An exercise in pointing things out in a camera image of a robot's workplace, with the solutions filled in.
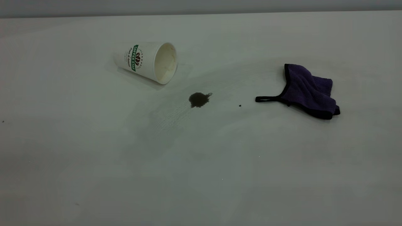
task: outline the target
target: paper cup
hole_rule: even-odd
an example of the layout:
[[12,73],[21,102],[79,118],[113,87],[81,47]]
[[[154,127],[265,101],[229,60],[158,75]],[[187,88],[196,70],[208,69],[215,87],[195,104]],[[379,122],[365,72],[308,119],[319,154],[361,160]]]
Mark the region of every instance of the paper cup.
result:
[[176,72],[176,49],[170,43],[133,42],[118,44],[113,52],[117,66],[160,84]]

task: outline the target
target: cup opening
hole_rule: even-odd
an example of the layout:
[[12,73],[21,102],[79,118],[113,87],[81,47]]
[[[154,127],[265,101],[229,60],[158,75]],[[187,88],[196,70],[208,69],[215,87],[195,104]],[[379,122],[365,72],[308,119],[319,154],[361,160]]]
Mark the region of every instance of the cup opening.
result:
[[155,76],[160,84],[168,83],[176,72],[176,50],[170,43],[163,44],[155,56]]

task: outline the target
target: microfiber towel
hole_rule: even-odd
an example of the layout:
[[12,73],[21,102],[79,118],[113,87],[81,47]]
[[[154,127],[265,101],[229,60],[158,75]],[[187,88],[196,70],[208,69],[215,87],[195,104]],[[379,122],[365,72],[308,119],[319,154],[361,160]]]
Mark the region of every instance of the microfiber towel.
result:
[[332,99],[332,80],[312,76],[303,66],[285,64],[286,86],[282,93],[274,97],[256,97],[256,102],[279,101],[295,105],[311,116],[331,119],[339,115],[339,107]]

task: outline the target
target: tabletop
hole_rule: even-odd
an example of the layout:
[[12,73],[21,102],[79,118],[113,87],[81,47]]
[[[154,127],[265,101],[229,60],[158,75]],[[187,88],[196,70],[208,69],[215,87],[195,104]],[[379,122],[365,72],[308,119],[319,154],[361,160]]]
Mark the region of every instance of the tabletop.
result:
[[[0,19],[1,225],[402,225],[402,11]],[[166,85],[115,43],[168,41]],[[256,103],[284,64],[341,114]],[[211,93],[191,108],[195,92]]]

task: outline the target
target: coffee spill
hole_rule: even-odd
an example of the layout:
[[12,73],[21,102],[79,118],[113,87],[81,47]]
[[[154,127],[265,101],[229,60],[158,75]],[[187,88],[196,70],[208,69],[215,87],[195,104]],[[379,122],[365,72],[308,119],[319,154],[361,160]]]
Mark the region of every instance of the coffee spill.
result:
[[209,97],[212,95],[212,93],[208,94],[203,94],[200,92],[193,93],[189,97],[189,101],[191,103],[191,107],[202,107],[204,104],[209,102]]

